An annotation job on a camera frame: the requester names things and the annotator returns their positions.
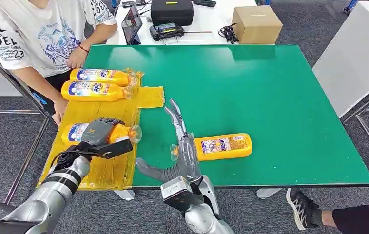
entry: black case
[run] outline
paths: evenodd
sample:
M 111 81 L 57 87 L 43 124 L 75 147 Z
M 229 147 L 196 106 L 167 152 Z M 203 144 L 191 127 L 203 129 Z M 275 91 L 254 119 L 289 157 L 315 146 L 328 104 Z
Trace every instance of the black case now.
M 193 4 L 191 0 L 152 0 L 151 19 L 154 25 L 190 25 L 193 22 Z

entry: cardboard box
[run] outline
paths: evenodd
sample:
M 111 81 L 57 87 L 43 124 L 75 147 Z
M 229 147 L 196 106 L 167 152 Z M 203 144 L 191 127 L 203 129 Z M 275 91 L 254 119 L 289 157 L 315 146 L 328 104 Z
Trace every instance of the cardboard box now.
M 235 7 L 233 23 L 240 44 L 274 44 L 283 26 L 270 6 Z

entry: wrist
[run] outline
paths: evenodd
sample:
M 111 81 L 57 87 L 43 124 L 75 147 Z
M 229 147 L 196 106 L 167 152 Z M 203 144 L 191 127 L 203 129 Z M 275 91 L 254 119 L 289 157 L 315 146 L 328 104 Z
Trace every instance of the wrist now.
M 88 42 L 88 40 L 85 40 L 83 42 L 81 42 L 81 44 L 79 44 L 82 48 L 84 48 L 85 50 L 90 51 L 91 48 L 91 43 Z
M 51 101 L 53 102 L 58 102 L 58 101 L 62 101 L 64 100 L 64 97 L 62 96 L 62 94 L 60 92 L 58 92 L 58 90 L 55 92 L 55 94 L 53 95 L 53 97 L 51 98 Z

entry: graphic print on shirt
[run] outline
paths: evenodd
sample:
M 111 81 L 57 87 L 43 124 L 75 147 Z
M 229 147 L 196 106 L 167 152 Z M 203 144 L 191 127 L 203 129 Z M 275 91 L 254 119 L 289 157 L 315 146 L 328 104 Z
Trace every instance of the graphic print on shirt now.
M 0 28 L 0 59 L 4 61 L 21 60 L 25 53 L 21 46 L 8 34 L 7 30 Z
M 92 9 L 93 9 L 94 19 L 95 19 L 96 25 L 99 25 L 99 24 L 111 19 L 112 17 L 114 17 L 111 14 L 108 7 L 102 1 L 91 0 L 91 6 L 92 6 Z
M 61 18 L 61 24 L 54 23 L 44 26 L 38 33 L 38 39 L 43 52 L 58 70 L 67 69 L 66 62 L 70 54 L 80 44 L 63 18 Z

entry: gray carpet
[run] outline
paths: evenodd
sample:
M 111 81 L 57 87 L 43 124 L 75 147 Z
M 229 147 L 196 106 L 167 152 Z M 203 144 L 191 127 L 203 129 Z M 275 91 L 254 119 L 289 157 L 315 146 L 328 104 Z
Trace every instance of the gray carpet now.
M 274 0 L 272 8 L 284 28 L 278 43 L 299 44 L 309 64 L 315 64 L 345 16 L 341 13 L 347 1 Z M 0 109 L 31 108 L 19 98 L 0 100 Z M 369 125 L 369 113 L 364 115 Z M 37 116 L 0 117 L 0 201 L 12 184 L 30 147 L 30 141 L 41 126 Z M 352 141 L 369 169 L 369 138 L 354 119 L 347 126 Z M 49 124 L 31 161 L 14 205 L 21 204 L 33 191 L 42 171 L 56 127 Z M 256 189 L 217 189 L 223 217 L 238 234 L 337 234 L 334 228 L 299 231 L 282 190 L 269 199 L 256 197 Z M 323 209 L 369 204 L 369 188 L 304 188 L 302 190 Z M 6 213 L 0 212 L 0 218 Z M 160 191 L 141 190 L 133 201 L 124 201 L 113 192 L 78 192 L 66 208 L 55 230 L 56 234 L 189 234 L 178 212 L 164 205 Z

